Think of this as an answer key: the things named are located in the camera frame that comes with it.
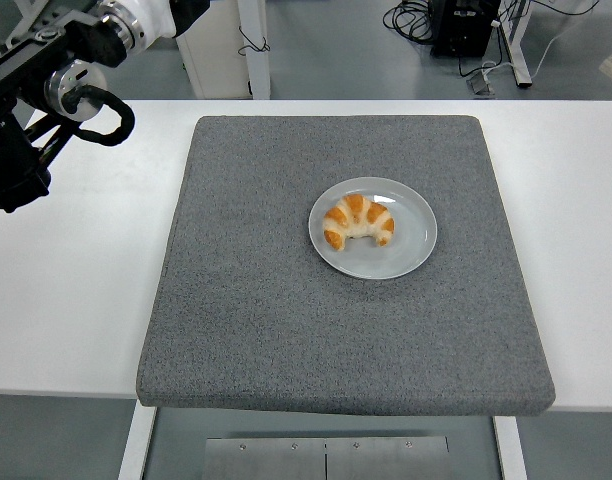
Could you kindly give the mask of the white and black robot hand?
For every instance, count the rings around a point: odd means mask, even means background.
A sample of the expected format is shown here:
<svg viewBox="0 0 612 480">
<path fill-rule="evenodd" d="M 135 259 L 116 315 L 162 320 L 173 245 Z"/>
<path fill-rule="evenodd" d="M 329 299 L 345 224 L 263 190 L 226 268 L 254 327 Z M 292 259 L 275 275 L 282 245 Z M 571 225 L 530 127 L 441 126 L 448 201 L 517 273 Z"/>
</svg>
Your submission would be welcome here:
<svg viewBox="0 0 612 480">
<path fill-rule="evenodd" d="M 113 7 L 130 34 L 131 53 L 148 49 L 160 38 L 184 34 L 209 8 L 209 0 L 117 1 Z"/>
</svg>

